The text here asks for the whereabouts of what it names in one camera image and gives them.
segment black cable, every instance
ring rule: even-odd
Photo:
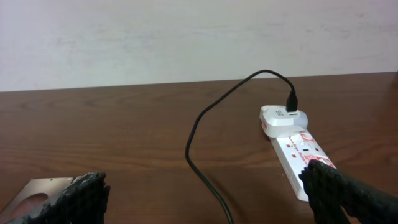
[[[254,72],[253,74],[251,74],[250,76],[248,76],[247,78],[245,78],[244,80],[240,81],[238,84],[236,84],[234,87],[232,87],[232,89],[230,89],[228,92],[226,92],[222,97],[220,97],[218,100],[216,100],[214,103],[212,103],[210,106],[208,106],[206,109],[204,109],[198,116],[198,118],[196,119],[195,123],[193,124],[193,128],[191,130],[191,134],[189,135],[188,138],[188,142],[187,142],[187,146],[185,147],[185,159],[187,160],[189,166],[192,168],[192,170],[197,174],[197,176],[199,176],[199,178],[206,184],[206,186],[209,188],[209,190],[211,191],[211,193],[213,193],[213,195],[220,201],[221,206],[224,209],[224,212],[227,216],[228,219],[228,223],[229,224],[233,224],[234,220],[232,218],[232,214],[227,206],[227,204],[225,203],[224,199],[222,198],[222,196],[217,192],[217,190],[213,187],[213,185],[210,183],[210,181],[205,177],[205,175],[202,174],[202,172],[200,172],[200,170],[194,165],[194,163],[192,162],[192,160],[189,157],[189,148],[191,146],[192,143],[192,139],[193,139],[193,135],[195,134],[195,131],[197,130],[198,127],[198,123],[201,119],[201,117],[210,109],[212,109],[212,107],[216,106],[219,102],[221,102],[223,99],[225,99],[229,94],[231,94],[234,90],[236,90],[239,86],[243,85],[243,83],[247,82],[248,80],[250,80],[251,78],[255,77],[258,74],[261,73],[270,73],[273,74],[281,79],[283,79],[283,81],[287,82],[287,84],[289,84],[289,86],[291,87],[291,92],[289,97],[287,98],[287,111],[295,111],[297,110],[297,98],[296,98],[296,94],[295,94],[295,90],[294,90],[294,86],[293,84],[284,76],[282,76],[279,73],[276,73],[272,70],[260,70],[258,72]]]

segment white power adapter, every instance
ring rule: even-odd
[[[307,131],[307,115],[299,110],[287,112],[284,106],[263,106],[260,119],[262,129],[270,137],[294,193],[298,199],[308,201],[299,174],[310,160],[317,159],[336,167]]]

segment cable plug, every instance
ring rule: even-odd
[[[291,91],[289,97],[287,98],[286,101],[286,111],[287,112],[294,112],[297,111],[297,105],[299,103],[299,100],[296,97],[296,92]]]

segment wooden tabletop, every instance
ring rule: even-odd
[[[395,73],[291,78],[309,131],[339,170],[398,195]],[[106,223],[226,223],[184,159],[202,109],[238,81],[0,93],[0,207],[29,181],[107,173]],[[313,223],[263,134],[263,105],[283,105],[277,78],[237,89],[202,119],[195,164],[236,223]]]

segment white extension board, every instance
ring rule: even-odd
[[[299,174],[308,166],[311,159],[317,159],[336,168],[307,130],[290,137],[271,138],[271,143],[293,187],[294,193],[300,200],[308,201],[308,196],[304,192],[303,182],[300,180]]]

